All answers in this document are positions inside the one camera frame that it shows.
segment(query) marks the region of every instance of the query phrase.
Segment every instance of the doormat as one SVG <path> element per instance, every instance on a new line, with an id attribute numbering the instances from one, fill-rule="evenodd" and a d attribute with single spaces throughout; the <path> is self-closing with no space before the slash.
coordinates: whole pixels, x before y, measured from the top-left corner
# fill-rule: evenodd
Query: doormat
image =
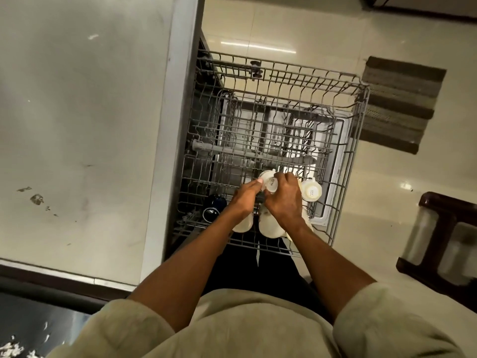
<path id="1" fill-rule="evenodd" d="M 362 77 L 371 93 L 360 139 L 416 154 L 445 72 L 371 56 Z"/>

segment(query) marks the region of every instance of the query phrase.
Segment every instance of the forearm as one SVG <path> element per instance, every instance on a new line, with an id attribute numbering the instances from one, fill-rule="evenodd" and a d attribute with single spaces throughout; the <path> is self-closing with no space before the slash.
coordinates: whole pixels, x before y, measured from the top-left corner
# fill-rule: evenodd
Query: forearm
<path id="1" fill-rule="evenodd" d="M 334 319 L 362 288 L 375 280 L 317 237 L 304 221 L 286 229 Z"/>
<path id="2" fill-rule="evenodd" d="M 140 283 L 129 299 L 154 310 L 176 332 L 186 327 L 235 224 L 234 212 L 224 210 L 194 241 Z"/>

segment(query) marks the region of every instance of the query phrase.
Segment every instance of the tile floor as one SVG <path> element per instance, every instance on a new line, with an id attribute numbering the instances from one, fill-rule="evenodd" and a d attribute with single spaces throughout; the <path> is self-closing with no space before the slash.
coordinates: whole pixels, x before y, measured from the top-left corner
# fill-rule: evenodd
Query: tile floor
<path id="1" fill-rule="evenodd" d="M 363 11 L 359 0 L 206 0 L 202 30 L 211 50 L 231 54 L 357 74 L 371 55 L 447 69 L 416 156 L 359 143 L 334 247 L 476 357 L 477 314 L 395 266 L 423 192 L 477 203 L 477 26 Z"/>

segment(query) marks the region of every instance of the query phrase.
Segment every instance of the dishwasher rack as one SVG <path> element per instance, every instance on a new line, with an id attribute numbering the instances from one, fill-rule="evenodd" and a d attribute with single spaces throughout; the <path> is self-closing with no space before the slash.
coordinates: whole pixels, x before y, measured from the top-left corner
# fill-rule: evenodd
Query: dishwasher rack
<path id="1" fill-rule="evenodd" d="M 368 98 L 354 74 L 200 50 L 173 238 L 206 228 L 207 196 L 230 201 L 242 183 L 276 169 L 321 184 L 320 199 L 303 205 L 332 245 Z M 255 214 L 261 202 L 262 193 Z M 300 256 L 286 238 L 277 251 L 260 244 L 256 224 L 251 231 L 230 243 Z"/>

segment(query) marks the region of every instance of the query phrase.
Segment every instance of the lower dish rack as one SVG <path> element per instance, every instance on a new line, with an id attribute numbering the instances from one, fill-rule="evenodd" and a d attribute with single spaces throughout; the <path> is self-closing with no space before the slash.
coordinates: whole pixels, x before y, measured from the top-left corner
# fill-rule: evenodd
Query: lower dish rack
<path id="1" fill-rule="evenodd" d="M 275 169 L 319 182 L 320 199 L 303 205 L 332 245 L 368 98 L 353 74 L 200 50 L 173 239 L 207 227 L 208 196 L 230 201 L 242 183 Z M 255 214 L 262 202 L 259 193 Z M 230 243 L 300 256 L 288 239 L 286 249 L 269 249 L 258 234 L 254 224 Z"/>

